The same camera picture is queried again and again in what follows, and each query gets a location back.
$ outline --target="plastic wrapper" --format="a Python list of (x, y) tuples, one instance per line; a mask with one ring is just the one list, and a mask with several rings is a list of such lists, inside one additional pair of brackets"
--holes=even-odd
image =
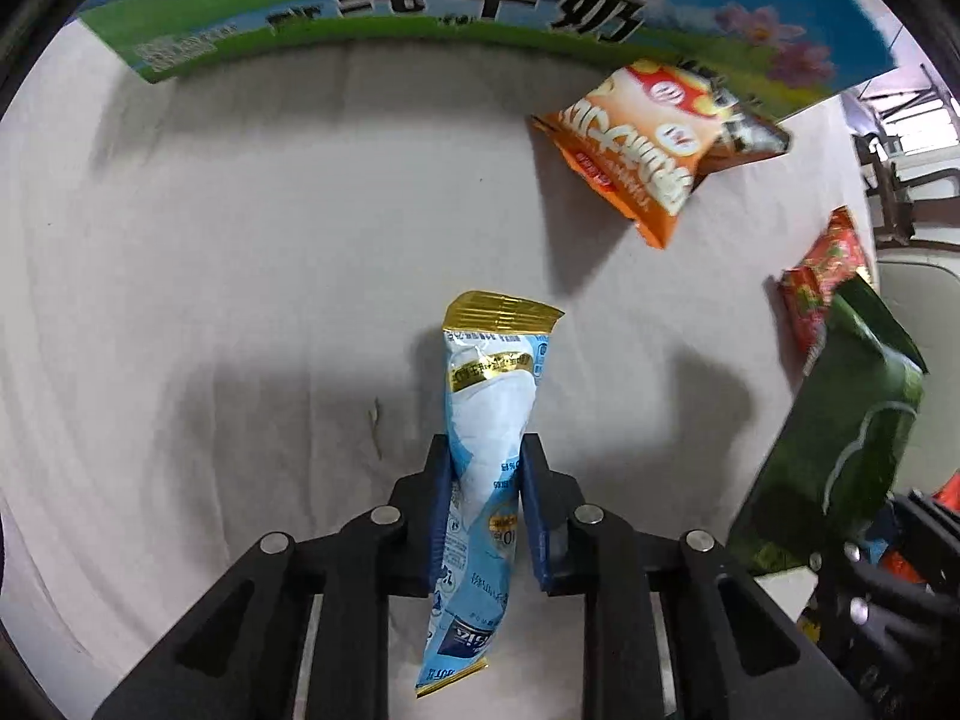
[(454, 481), (418, 696), (486, 665), (484, 653), (510, 595), (520, 440), (550, 333), (562, 315), (532, 300), (484, 292), (464, 293), (446, 310), (446, 432)]
[(779, 282), (803, 354), (821, 345), (833, 292), (855, 274), (870, 283), (867, 255), (856, 237), (850, 211), (844, 206), (834, 209), (827, 229), (796, 268), (784, 271)]
[(880, 296), (841, 284), (826, 341), (728, 538), (755, 573), (856, 541), (886, 500), (923, 397), (926, 366)]
[(570, 108), (532, 117), (594, 191), (664, 248), (709, 172), (790, 148), (786, 130), (752, 114), (696, 71), (638, 60)]
[(719, 137), (697, 165), (697, 184), (712, 172), (790, 151), (790, 133), (779, 124), (752, 112), (722, 88), (715, 91), (715, 100), (727, 115)]

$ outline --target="green snack bag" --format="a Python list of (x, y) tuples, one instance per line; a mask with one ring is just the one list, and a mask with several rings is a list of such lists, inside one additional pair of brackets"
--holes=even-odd
[(838, 287), (823, 349), (731, 527), (738, 560), (755, 573), (785, 571), (862, 532), (904, 456), (925, 373), (860, 276)]

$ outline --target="pink flower print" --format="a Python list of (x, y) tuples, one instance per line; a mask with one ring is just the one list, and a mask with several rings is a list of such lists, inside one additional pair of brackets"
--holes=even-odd
[(784, 81), (791, 89), (813, 86), (833, 75), (834, 66), (827, 61), (830, 50), (806, 41), (782, 47), (770, 63), (768, 79)]
[(800, 37), (806, 30), (792, 23), (780, 23), (776, 8), (771, 5), (749, 11), (737, 2), (717, 10), (713, 17), (725, 32), (743, 35), (751, 46), (779, 46), (782, 41)]

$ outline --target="green grass print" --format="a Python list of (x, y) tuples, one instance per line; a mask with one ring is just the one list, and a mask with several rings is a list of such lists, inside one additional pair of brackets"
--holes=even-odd
[[(161, 35), (185, 37), (191, 31), (231, 16), (291, 0), (121, 0), (93, 8), (83, 20), (125, 61), (136, 65), (133, 47)], [(766, 77), (771, 47), (751, 47), (721, 35), (703, 35), (670, 29), (640, 28), (627, 44), (604, 43), (592, 35), (551, 32), (496, 22), (462, 26), (443, 25), (434, 16), (352, 16), (291, 20), (277, 30), (267, 26), (230, 35), (218, 41), (216, 52), (197, 56), (166, 71), (140, 70), (154, 82), (181, 76), (226, 59), (267, 52), (278, 47), (304, 46), (323, 41), (370, 38), (432, 39), (449, 42), (493, 43), (542, 50), (568, 56), (586, 64), (614, 69), (645, 57), (664, 63), (694, 58), (728, 76), (728, 87), (741, 98), (757, 95), (765, 112), (776, 118), (817, 103), (830, 95), (826, 87), (790, 89)]]

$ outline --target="gold sealed edge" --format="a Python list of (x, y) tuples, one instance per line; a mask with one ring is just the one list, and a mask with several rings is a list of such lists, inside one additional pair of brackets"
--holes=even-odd
[(478, 671), (483, 671), (490, 664), (487, 663), (486, 658), (479, 659), (475, 664), (467, 666), (463, 671), (458, 671), (456, 674), (451, 674), (449, 677), (440, 680), (439, 682), (431, 683), (430, 685), (424, 685), (422, 688), (416, 690), (416, 697), (423, 698), (424, 696), (430, 695), (430, 693), (436, 693), (440, 688), (446, 688), (447, 685), (453, 685), (457, 680), (462, 680), (464, 677), (469, 677), (470, 674), (476, 674)]
[(511, 370), (525, 370), (533, 375), (534, 358), (526, 352), (497, 352), (496, 354), (480, 355), (479, 360), (465, 362), (455, 367), (448, 376), (450, 391), (459, 392), (468, 386), (480, 384), (488, 379), (496, 378), (501, 373)]
[(499, 293), (463, 293), (446, 308), (445, 330), (540, 335), (553, 331), (563, 311), (535, 300)]

